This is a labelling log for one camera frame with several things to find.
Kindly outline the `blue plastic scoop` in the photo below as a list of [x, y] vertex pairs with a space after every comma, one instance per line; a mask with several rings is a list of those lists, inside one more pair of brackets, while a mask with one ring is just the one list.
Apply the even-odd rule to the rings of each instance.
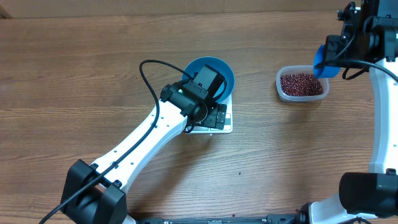
[[325, 46], [321, 45], [313, 60], [313, 74], [316, 78], [333, 78], [340, 72], [340, 67], [331, 67], [326, 65], [321, 65], [318, 68], [315, 68], [319, 63], [325, 61], [325, 57], [323, 56]]

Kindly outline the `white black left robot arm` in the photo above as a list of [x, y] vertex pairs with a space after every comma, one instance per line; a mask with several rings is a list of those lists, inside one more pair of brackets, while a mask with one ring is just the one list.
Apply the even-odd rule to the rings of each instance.
[[127, 193], [149, 161], [171, 139], [195, 126], [223, 129], [226, 77], [209, 65], [167, 84], [148, 117], [113, 150], [87, 164], [78, 160], [65, 181], [60, 211], [75, 223], [135, 223]]

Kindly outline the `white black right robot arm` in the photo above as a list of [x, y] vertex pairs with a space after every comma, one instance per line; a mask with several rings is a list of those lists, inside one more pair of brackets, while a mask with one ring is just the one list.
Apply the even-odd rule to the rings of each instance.
[[397, 1], [350, 2], [337, 12], [340, 35], [329, 35], [313, 73], [344, 80], [368, 73], [374, 94], [374, 142], [368, 172], [346, 172], [335, 195], [308, 203], [296, 223], [369, 223], [397, 215]]

